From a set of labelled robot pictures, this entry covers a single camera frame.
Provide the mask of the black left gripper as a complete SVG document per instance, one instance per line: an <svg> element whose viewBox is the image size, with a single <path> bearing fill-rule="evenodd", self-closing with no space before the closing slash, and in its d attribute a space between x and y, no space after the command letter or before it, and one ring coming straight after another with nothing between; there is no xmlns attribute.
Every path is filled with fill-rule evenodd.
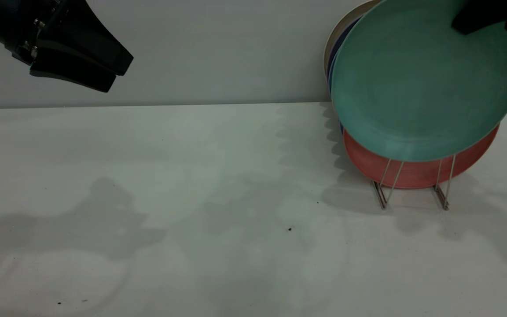
<svg viewBox="0 0 507 317"><path fill-rule="evenodd" d="M31 65L32 76L99 92L109 92L133 61L85 0L0 0L0 43Z"/></svg>

